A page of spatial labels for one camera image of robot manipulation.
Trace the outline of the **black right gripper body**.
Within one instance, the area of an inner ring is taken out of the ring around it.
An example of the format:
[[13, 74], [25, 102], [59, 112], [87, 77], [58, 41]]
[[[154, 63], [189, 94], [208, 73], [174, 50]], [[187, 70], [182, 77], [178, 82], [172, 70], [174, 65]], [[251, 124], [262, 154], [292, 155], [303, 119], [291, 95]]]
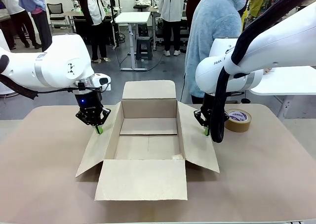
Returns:
[[211, 114], [213, 110], [214, 99], [215, 99], [214, 95], [210, 95], [207, 93], [204, 94], [203, 103], [200, 110], [201, 110], [202, 115], [205, 118], [204, 124], [203, 124], [205, 128], [209, 128], [210, 126], [210, 119], [211, 119]]

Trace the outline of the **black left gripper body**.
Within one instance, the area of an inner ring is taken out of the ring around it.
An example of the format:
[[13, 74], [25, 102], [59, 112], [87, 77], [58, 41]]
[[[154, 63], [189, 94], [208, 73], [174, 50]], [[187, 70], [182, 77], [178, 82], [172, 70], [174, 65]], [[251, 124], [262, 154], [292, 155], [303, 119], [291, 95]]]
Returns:
[[103, 105], [101, 103], [102, 96], [98, 91], [90, 91], [86, 94], [75, 94], [76, 101], [79, 105], [79, 109], [94, 109], [97, 117], [99, 118]]

